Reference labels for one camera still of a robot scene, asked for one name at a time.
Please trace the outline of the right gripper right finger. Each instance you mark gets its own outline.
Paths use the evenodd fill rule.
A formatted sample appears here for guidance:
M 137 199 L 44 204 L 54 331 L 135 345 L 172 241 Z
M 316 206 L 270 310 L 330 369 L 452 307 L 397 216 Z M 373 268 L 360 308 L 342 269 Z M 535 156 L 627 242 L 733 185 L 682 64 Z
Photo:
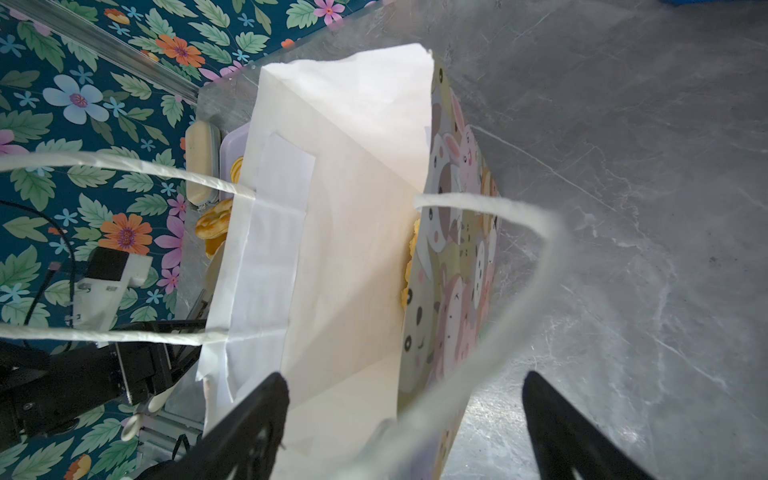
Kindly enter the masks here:
M 543 376 L 526 375 L 522 403 L 542 479 L 648 479 Z

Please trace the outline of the white cartoon paper bag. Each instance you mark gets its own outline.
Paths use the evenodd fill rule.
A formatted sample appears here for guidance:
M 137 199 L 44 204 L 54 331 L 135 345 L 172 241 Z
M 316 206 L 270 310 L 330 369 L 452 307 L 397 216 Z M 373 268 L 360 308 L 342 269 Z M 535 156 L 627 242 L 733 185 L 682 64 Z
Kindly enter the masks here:
M 191 368 L 204 429 L 172 436 L 186 452 L 170 460 L 278 372 L 289 406 L 268 479 L 436 479 L 470 395 L 526 344 L 556 289 L 564 226 L 499 196 L 444 70 L 419 44 L 272 63 L 258 86 L 237 184 L 101 152 L 21 153 L 1 167 L 157 176 L 233 198 Z M 118 216 L 99 247 L 146 256 L 148 235 L 137 216 Z M 1 327 L 56 329 L 29 321 L 39 269 L 31 249 L 3 264 Z

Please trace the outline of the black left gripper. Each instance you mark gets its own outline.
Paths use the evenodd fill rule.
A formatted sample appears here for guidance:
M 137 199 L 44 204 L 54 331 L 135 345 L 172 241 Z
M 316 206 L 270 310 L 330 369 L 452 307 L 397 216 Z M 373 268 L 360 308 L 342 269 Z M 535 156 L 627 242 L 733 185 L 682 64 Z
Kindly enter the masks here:
M 167 341 L 111 344 L 125 401 L 139 405 L 176 385 L 197 363 L 201 349 L 197 345 L 175 345 Z

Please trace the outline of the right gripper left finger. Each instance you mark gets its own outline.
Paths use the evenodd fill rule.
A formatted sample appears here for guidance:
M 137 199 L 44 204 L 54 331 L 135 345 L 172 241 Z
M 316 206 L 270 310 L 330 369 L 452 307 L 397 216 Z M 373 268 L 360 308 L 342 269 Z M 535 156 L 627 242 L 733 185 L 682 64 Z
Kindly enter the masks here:
M 268 479 L 281 446 L 289 389 L 267 376 L 216 427 L 178 461 L 146 469 L 140 479 Z

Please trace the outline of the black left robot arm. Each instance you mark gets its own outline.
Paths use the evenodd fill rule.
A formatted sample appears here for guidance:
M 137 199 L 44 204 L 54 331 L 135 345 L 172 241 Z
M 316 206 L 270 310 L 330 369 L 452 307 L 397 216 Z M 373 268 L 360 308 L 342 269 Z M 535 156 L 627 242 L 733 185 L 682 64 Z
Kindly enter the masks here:
M 1 447 L 74 429 L 111 401 L 141 405 L 194 366 L 203 320 L 132 323 L 111 331 L 1 327 Z

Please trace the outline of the scalloped yellow bread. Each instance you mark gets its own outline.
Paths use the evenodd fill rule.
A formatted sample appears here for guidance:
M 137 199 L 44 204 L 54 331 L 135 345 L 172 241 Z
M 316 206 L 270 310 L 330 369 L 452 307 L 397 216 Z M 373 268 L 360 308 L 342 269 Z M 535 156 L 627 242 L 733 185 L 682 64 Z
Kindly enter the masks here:
M 407 309 L 407 305 L 408 305 L 409 299 L 411 297 L 411 293 L 410 293 L 410 275 L 411 275 L 411 270 L 412 270 L 412 266 L 413 266 L 413 262 L 414 262 L 414 258 L 415 258 L 416 246 L 417 246 L 417 243 L 418 243 L 419 230 L 420 230 L 420 220 L 417 219 L 414 222 L 414 225 L 413 225 L 413 237 L 412 237 L 412 239 L 409 242 L 409 260 L 406 263 L 405 272 L 404 272 L 405 287 L 401 291 L 401 306 L 402 306 L 403 310 Z

